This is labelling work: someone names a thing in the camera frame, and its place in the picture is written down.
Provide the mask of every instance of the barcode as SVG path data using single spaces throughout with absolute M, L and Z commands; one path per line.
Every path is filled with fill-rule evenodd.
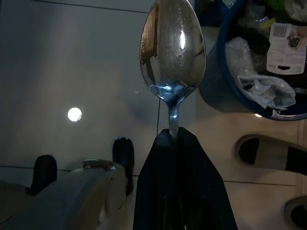
M 285 37 L 287 32 L 287 25 L 274 25 L 273 36 L 274 37 Z

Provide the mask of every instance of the plastic bag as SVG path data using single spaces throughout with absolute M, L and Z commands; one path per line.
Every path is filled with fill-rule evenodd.
M 253 67 L 248 43 L 242 37 L 236 37 L 227 42 L 225 52 L 228 69 L 233 77 L 257 74 Z
M 264 109 L 286 110 L 294 105 L 295 91 L 283 79 L 257 74 L 246 40 L 236 37 L 225 44 L 226 62 L 237 86 Z
M 264 109 L 286 110 L 296 103 L 295 91 L 283 79 L 264 75 L 238 76 L 238 79 L 243 93 Z
M 284 0 L 284 7 L 292 19 L 307 23 L 306 0 Z

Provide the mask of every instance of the white plastic bag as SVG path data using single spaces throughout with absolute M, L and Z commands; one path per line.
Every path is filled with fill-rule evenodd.
M 263 76 L 254 70 L 246 40 L 236 37 L 225 44 L 226 62 L 237 86 L 264 109 L 286 110 L 294 105 L 295 91 L 283 79 Z
M 238 79 L 243 93 L 264 109 L 286 110 L 296 103 L 295 91 L 283 79 L 263 75 L 238 76 Z

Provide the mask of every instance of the label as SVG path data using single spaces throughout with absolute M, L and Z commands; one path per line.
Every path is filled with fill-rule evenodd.
M 299 27 L 273 23 L 270 31 L 271 44 L 267 54 L 267 71 L 281 74 L 301 74 L 305 69 L 306 46 Z

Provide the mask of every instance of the blue bin rim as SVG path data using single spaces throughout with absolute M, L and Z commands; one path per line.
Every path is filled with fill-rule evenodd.
M 241 9 L 246 4 L 246 2 L 247 0 L 237 0 L 236 3 L 230 8 L 220 28 L 220 33 L 217 39 L 217 52 L 224 80 L 227 82 L 228 86 L 230 87 L 234 95 L 236 95 L 237 99 L 246 108 L 248 108 L 249 110 L 253 111 L 256 114 L 261 115 L 262 117 L 278 121 L 295 121 L 295 120 L 306 119 L 307 113 L 299 115 L 272 114 L 270 110 L 263 109 L 258 103 L 253 102 L 249 98 L 247 98 L 243 94 L 243 92 L 237 87 L 236 83 L 233 81 L 226 63 L 225 43 L 228 35 L 228 28 L 234 15 L 237 13 L 239 9 Z

